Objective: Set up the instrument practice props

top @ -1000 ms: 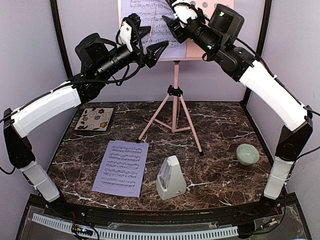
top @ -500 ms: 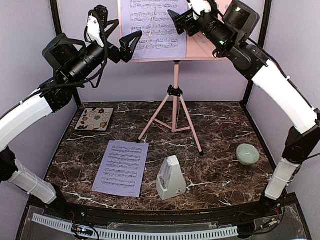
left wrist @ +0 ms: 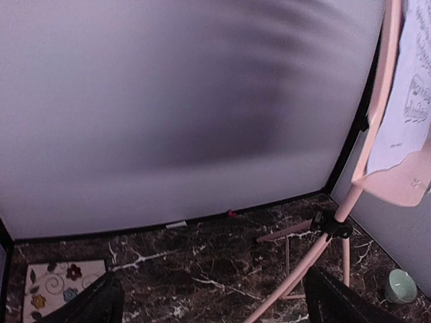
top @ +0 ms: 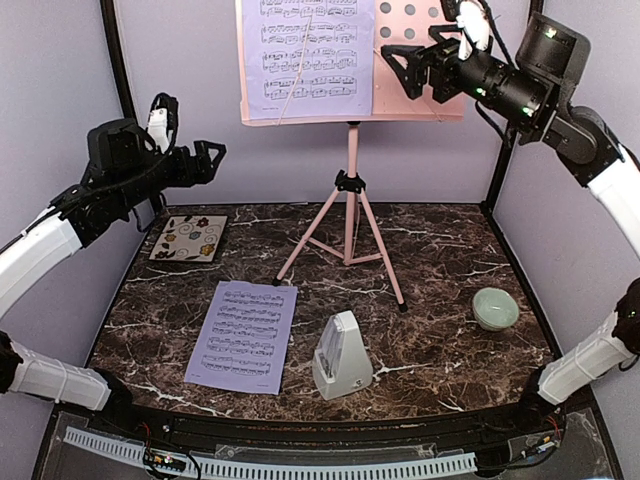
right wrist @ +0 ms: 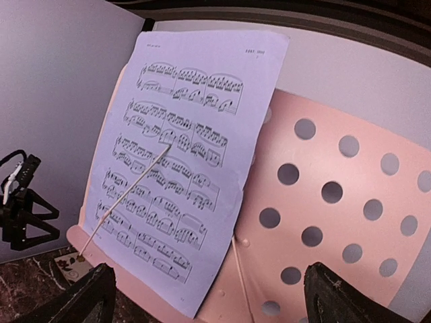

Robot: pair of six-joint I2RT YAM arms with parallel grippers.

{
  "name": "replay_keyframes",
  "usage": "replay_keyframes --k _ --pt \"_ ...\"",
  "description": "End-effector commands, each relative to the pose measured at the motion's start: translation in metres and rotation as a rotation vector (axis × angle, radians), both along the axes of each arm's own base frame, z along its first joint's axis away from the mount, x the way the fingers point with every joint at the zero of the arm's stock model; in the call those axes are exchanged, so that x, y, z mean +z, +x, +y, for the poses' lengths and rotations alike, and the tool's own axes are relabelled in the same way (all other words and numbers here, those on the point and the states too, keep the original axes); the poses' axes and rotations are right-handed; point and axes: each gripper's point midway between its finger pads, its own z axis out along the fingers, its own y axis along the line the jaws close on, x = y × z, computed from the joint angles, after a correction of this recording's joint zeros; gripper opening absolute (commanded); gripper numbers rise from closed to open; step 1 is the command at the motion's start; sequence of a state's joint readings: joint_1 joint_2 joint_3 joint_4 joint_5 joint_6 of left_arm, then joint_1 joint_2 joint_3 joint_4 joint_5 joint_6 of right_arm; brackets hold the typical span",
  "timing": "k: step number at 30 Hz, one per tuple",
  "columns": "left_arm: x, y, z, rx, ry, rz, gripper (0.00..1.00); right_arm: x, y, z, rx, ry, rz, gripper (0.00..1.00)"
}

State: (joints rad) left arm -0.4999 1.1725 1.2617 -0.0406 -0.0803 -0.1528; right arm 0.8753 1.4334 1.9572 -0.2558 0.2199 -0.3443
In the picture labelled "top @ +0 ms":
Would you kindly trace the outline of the white metronome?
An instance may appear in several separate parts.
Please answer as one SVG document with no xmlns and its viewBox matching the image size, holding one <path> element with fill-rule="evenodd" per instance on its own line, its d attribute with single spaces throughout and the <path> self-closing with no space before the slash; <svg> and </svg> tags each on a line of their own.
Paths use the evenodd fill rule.
<svg viewBox="0 0 640 480">
<path fill-rule="evenodd" d="M 373 367 L 351 310 L 332 315 L 314 350 L 312 374 L 324 400 L 367 388 Z"/>
</svg>

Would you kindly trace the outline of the purple sheet music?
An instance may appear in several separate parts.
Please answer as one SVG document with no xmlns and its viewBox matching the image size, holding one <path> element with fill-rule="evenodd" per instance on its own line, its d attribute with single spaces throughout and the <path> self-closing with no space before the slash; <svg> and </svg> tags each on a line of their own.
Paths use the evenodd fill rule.
<svg viewBox="0 0 640 480">
<path fill-rule="evenodd" d="M 220 282 L 184 381 L 240 393 L 278 394 L 297 294 L 293 286 Z"/>
<path fill-rule="evenodd" d="M 373 110 L 373 1 L 239 1 L 247 124 L 357 120 Z"/>
</svg>

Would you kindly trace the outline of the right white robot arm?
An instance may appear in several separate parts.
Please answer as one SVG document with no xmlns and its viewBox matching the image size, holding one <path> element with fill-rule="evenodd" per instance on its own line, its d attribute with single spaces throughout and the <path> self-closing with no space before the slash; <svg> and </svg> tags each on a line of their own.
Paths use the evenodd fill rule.
<svg viewBox="0 0 640 480">
<path fill-rule="evenodd" d="M 501 44 L 488 7 L 450 6 L 447 24 L 428 30 L 431 46 L 384 45 L 382 58 L 411 100 L 430 86 L 443 104 L 459 94 L 480 114 L 494 111 L 522 144 L 551 147 L 574 179 L 602 205 L 633 249 L 639 247 L 639 162 L 593 109 L 572 96 L 590 54 L 582 34 L 540 13 L 528 21 L 514 57 Z M 633 281 L 601 326 L 560 359 L 539 368 L 510 413 L 521 434 L 534 432 L 574 392 L 626 360 L 639 358 L 639 283 Z"/>
</svg>

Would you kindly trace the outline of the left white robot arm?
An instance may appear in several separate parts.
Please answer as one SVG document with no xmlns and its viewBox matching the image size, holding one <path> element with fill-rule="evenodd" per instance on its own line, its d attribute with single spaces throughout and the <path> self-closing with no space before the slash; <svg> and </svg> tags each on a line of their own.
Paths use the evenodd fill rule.
<svg viewBox="0 0 640 480">
<path fill-rule="evenodd" d="M 221 143 L 175 144 L 177 127 L 155 139 L 132 119 L 102 124 L 87 135 L 89 163 L 81 181 L 57 197 L 1 250 L 1 311 L 7 313 L 45 274 L 88 247 L 139 204 L 159 200 L 167 188 L 211 182 L 226 154 Z M 101 411 L 120 436 L 141 427 L 140 412 L 124 399 L 112 375 L 64 363 L 1 335 L 1 391 L 33 395 Z"/>
</svg>

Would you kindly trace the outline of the pink music stand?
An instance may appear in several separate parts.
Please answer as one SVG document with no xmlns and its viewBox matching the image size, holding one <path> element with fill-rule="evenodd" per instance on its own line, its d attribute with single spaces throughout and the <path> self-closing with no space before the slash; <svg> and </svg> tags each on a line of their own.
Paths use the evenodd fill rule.
<svg viewBox="0 0 640 480">
<path fill-rule="evenodd" d="M 358 174 L 359 126 L 368 121 L 457 121 L 464 116 L 464 104 L 456 100 L 450 106 L 439 105 L 422 97 L 409 99 L 396 75 L 381 55 L 385 43 L 405 43 L 411 46 L 430 43 L 427 30 L 444 22 L 440 1 L 373 1 L 376 4 L 374 34 L 373 110 L 370 116 L 335 121 L 313 119 L 306 123 L 247 124 L 243 120 L 243 87 L 241 77 L 241 119 L 251 127 L 278 127 L 318 123 L 342 123 L 348 127 L 348 163 L 336 176 L 333 191 L 298 241 L 293 252 L 276 274 L 273 282 L 280 284 L 285 274 L 307 244 L 315 245 L 339 258 L 344 265 L 380 260 L 401 311 L 408 309 L 395 275 L 389 254 L 367 197 L 366 186 Z"/>
</svg>

